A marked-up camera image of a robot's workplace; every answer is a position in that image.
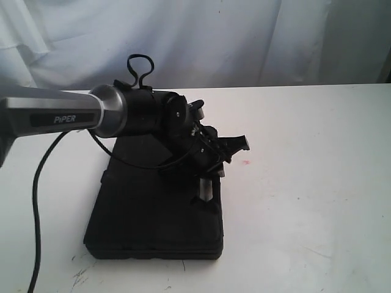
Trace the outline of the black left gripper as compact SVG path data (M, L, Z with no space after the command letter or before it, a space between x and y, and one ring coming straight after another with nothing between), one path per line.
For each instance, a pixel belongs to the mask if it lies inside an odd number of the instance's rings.
M172 154L162 163L164 168L192 175L217 172L223 162L231 163L237 152L250 150L245 135L218 137L216 128L202 124L194 124L190 131L176 136L159 134L158 141ZM200 178L199 198L206 203L213 199L212 180Z

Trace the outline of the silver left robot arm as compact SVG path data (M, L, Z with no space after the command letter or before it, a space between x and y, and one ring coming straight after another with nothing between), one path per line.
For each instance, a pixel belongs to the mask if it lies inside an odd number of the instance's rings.
M202 125L203 104L120 81L86 94L2 85L1 158L24 136L82 129L104 139L150 134L171 152L159 169L216 175L249 145L244 136L219 137L214 128Z

